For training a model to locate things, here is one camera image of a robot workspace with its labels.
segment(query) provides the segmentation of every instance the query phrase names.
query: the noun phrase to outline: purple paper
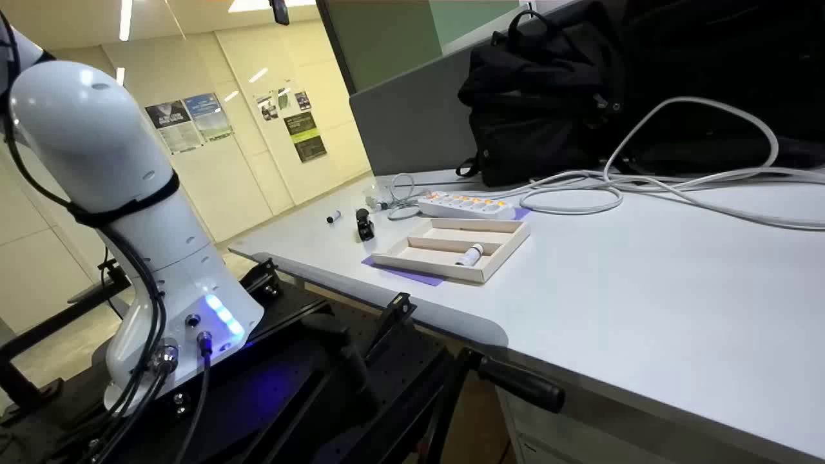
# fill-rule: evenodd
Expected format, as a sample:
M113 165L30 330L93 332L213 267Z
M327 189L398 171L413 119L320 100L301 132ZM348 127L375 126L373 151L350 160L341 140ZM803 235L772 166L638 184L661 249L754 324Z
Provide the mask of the purple paper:
M524 216L526 216L527 213L530 212L530 210L528 210L527 208L513 208L513 209L516 210L516 217L514 217L513 220L522 220L522 219L524 219Z
M381 269L383 271L395 274L396 276L406 277L407 279L413 279L416 282L426 283L427 285L438 286L444 281L444 277L434 276L432 274L423 274L414 271L404 271L401 269L387 268L385 266L375 264L375 260L371 256L366 257L366 259L364 259L364 261L361 261L361 263L366 264L371 268Z

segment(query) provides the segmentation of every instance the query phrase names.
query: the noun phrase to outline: ceiling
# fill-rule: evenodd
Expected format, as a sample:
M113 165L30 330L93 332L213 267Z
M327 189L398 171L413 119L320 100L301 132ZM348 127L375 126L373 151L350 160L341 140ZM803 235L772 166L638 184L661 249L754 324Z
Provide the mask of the ceiling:
M186 34L274 24L272 11L229 13L232 0L168 0ZM134 0L130 40L179 36L163 0ZM117 42L119 0L0 0L11 24L46 50ZM319 18L314 5L290 7L290 21Z

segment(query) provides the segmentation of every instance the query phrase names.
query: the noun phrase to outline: white table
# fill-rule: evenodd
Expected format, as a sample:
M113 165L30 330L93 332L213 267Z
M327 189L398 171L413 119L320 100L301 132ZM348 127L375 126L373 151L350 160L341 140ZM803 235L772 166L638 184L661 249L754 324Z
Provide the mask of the white table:
M420 323L537 358L639 407L665 405L671 410L664 414L700 419L723 440L779 462L825 458L825 233L628 195L598 215L531 212L531 237L486 284L428 286L361 264L423 220L393 222L375 213L375 239L360 243L354 211L371 182L345 187L229 248L258 261L273 258L284 272L375 305L408 292ZM552 201L566 206L610 200L598 192L556 195ZM825 218L825 188L696 195L766 214ZM343 217L328 225L335 210Z

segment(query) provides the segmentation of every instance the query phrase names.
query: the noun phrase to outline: white bottle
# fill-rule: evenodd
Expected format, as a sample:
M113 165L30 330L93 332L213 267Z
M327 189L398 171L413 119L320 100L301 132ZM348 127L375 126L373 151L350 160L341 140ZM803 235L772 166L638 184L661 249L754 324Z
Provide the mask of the white bottle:
M475 263L481 259L481 255L484 254L484 248L481 244L475 244L467 250L467 253L464 253L464 256L458 258L455 262L456 266L467 266L472 267L475 266Z

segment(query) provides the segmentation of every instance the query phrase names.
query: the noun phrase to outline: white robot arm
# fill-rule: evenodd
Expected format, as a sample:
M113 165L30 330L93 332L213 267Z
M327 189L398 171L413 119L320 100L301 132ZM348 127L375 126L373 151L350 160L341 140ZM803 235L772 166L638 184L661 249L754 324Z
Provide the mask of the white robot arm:
M0 29L0 40L9 47L8 29ZM153 326L155 287L155 299L165 306L165 327L160 346L151 349L177 358L162 395L199 371L199 334L211 335L212 363L221 362L243 347L263 309L225 267L183 192L177 190L166 150L132 96L108 74L85 64L38 64L49 56L23 35L15 33L15 38L21 72L14 79L10 53L9 69L0 66L0 90L11 70L8 98L16 131L72 205L92 215L98 234L134 283L136 297L106 354L112 383L105 404L122 405L118 398L134 372L141 371L138 360L147 334L159 325ZM163 199L154 202L158 196ZM153 204L143 207L142 201ZM125 215L120 210L100 216L124 205L134 207ZM141 260L148 276L142 276L128 253L136 254L132 261ZM138 383L132 407L150 383L151 376Z

